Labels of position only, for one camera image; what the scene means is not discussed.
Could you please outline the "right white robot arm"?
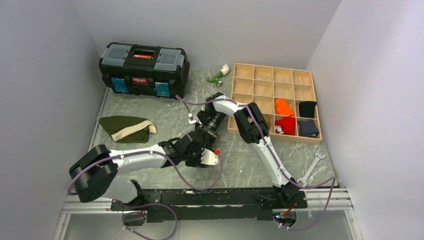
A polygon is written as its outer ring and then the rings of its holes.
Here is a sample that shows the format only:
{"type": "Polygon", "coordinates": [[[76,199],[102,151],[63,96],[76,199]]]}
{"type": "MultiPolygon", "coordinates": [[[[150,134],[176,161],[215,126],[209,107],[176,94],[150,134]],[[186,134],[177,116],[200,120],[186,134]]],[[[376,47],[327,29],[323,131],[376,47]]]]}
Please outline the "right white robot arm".
{"type": "Polygon", "coordinates": [[[282,208],[289,207],[301,187],[278,156],[270,138],[269,126],[258,105],[254,102],[238,102],[221,92],[201,104],[206,110],[213,110],[235,120],[241,138],[255,150],[270,175],[276,203],[282,208]]]}

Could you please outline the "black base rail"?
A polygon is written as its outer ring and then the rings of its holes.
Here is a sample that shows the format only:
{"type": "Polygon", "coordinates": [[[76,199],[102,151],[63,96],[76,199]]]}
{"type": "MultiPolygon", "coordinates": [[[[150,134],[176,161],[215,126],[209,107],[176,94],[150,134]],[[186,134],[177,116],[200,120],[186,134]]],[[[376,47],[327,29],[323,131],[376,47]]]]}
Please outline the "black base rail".
{"type": "Polygon", "coordinates": [[[271,221],[278,211],[306,209],[306,194],[273,187],[213,188],[209,190],[145,189],[142,198],[125,206],[112,200],[114,212],[138,211],[147,223],[183,220],[256,219],[271,221]]]}

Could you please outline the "black rolled underwear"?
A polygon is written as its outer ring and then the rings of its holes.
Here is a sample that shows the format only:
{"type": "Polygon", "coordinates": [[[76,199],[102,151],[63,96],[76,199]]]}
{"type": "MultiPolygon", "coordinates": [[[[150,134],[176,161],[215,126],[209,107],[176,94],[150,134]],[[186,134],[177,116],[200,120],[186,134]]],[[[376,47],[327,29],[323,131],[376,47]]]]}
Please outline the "black rolled underwear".
{"type": "Polygon", "coordinates": [[[317,106],[316,101],[302,101],[298,104],[299,116],[302,118],[311,118],[316,117],[315,108],[317,106]]]}

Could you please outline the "orange rolled underwear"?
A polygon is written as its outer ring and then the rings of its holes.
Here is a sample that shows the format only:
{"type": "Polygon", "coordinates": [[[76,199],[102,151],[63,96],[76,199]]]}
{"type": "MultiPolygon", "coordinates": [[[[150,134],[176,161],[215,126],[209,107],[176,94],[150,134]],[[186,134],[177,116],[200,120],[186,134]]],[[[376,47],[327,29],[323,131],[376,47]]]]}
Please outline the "orange rolled underwear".
{"type": "Polygon", "coordinates": [[[277,98],[274,101],[274,109],[275,109],[275,113],[277,115],[284,115],[284,116],[294,116],[295,115],[295,113],[292,110],[292,108],[290,107],[289,103],[282,98],[277,98]]]}

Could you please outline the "wooden compartment tray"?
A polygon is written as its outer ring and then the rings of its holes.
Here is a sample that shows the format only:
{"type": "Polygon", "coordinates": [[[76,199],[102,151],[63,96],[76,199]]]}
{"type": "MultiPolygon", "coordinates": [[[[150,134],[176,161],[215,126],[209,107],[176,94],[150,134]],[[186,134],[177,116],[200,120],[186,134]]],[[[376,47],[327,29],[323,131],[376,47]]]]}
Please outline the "wooden compartment tray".
{"type": "Polygon", "coordinates": [[[322,141],[318,103],[315,107],[315,118],[299,116],[299,103],[317,102],[313,75],[308,70],[235,63],[233,68],[231,98],[241,103],[254,102],[264,115],[269,126],[269,136],[274,139],[319,144],[322,141]],[[296,120],[294,135],[278,134],[275,131],[275,120],[286,115],[275,112],[275,100],[286,100],[296,120]],[[299,136],[298,121],[313,120],[319,129],[317,137],[299,136]]]}

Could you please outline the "black plastic toolbox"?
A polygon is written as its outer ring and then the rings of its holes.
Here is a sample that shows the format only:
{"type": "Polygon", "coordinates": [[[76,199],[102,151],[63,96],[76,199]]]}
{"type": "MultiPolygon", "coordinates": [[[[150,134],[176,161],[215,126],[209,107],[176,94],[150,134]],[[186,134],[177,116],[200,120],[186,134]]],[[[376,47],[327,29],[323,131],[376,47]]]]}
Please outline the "black plastic toolbox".
{"type": "Polygon", "coordinates": [[[114,93],[175,99],[185,96],[190,63],[182,48],[111,42],[98,63],[114,93]]]}

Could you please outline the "silver wrench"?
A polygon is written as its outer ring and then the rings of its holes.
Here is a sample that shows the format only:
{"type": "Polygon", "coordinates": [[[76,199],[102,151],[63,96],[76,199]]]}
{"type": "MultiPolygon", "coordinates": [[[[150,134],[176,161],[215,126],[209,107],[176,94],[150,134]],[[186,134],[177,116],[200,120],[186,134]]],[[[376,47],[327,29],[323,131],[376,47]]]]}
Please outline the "silver wrench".
{"type": "Polygon", "coordinates": [[[306,170],[306,172],[304,173],[304,175],[300,178],[297,179],[297,183],[299,185],[301,185],[302,187],[305,187],[308,183],[308,178],[310,177],[310,175],[312,174],[312,171],[315,169],[316,165],[318,164],[318,162],[320,160],[323,160],[326,157],[326,154],[322,153],[321,149],[317,149],[315,151],[315,158],[312,161],[312,163],[310,164],[310,166],[308,167],[308,169],[306,170]]]}

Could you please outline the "aluminium frame rail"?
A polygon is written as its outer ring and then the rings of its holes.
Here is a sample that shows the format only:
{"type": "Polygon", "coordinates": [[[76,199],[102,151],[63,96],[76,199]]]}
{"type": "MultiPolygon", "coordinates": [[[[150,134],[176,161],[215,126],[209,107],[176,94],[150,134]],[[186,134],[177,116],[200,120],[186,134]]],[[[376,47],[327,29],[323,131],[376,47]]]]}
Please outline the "aluminium frame rail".
{"type": "MultiPolygon", "coordinates": [[[[104,115],[104,111],[107,110],[111,90],[106,89],[103,94],[103,99],[97,113],[94,130],[88,145],[88,150],[92,149],[95,144],[98,144],[101,137],[101,130],[98,124],[100,117],[104,115]]],[[[108,214],[111,213],[109,205],[111,200],[101,197],[90,203],[81,203],[76,195],[67,195],[63,202],[63,206],[60,211],[59,220],[53,235],[53,240],[64,240],[67,228],[72,215],[86,215],[86,214],[108,214]]]]}

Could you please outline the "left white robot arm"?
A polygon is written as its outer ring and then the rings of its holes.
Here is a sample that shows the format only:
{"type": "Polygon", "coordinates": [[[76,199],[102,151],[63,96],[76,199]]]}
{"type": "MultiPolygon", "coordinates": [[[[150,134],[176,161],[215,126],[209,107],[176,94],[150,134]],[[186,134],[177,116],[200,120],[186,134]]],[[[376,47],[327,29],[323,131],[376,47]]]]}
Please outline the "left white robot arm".
{"type": "Polygon", "coordinates": [[[89,203],[104,197],[137,210],[144,203],[142,188],[136,180],[124,180],[121,175],[173,167],[181,162],[188,167],[204,168],[202,153],[212,150],[216,139],[214,133],[190,131],[181,138],[134,150],[109,150],[100,144],[88,151],[68,172],[80,202],[89,203]]]}

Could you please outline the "navy blue rolled underwear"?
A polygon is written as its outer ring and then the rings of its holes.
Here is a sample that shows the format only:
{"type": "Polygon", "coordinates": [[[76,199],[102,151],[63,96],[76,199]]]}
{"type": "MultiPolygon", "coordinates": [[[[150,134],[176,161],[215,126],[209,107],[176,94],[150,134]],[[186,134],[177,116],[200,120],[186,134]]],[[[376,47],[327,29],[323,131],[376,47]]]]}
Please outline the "navy blue rolled underwear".
{"type": "Polygon", "coordinates": [[[316,138],[320,133],[318,127],[312,119],[299,120],[297,123],[299,131],[298,134],[301,137],[316,138]]]}

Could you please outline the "green and white pipe fitting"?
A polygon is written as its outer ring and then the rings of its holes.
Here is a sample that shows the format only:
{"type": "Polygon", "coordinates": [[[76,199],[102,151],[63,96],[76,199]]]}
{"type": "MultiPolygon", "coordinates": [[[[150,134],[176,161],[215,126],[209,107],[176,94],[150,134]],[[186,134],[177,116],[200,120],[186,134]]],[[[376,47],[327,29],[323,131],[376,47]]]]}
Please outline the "green and white pipe fitting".
{"type": "Polygon", "coordinates": [[[221,77],[226,76],[229,73],[229,71],[230,71],[229,65],[225,64],[225,65],[222,66],[221,70],[217,74],[215,74],[212,77],[209,77],[207,79],[207,82],[213,83],[213,84],[217,85],[218,87],[221,87],[223,85],[221,77]]]}

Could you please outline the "olive green underwear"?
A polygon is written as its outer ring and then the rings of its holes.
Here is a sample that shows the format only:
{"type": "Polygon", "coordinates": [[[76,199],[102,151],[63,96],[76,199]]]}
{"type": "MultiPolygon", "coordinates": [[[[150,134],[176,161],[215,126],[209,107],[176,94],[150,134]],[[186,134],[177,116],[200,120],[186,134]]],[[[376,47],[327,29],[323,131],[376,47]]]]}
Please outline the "olive green underwear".
{"type": "Polygon", "coordinates": [[[120,144],[147,143],[150,134],[157,134],[154,123],[142,117],[107,116],[101,117],[98,123],[114,142],[120,144]]]}

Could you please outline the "red rolled underwear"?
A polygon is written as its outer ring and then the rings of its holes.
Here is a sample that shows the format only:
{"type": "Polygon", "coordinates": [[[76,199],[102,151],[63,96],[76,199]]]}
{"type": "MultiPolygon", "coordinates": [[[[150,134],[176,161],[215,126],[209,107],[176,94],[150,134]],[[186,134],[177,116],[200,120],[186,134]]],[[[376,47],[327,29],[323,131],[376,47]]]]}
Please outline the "red rolled underwear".
{"type": "Polygon", "coordinates": [[[295,135],[296,119],[292,116],[285,116],[275,120],[275,132],[282,135],[295,135]]]}

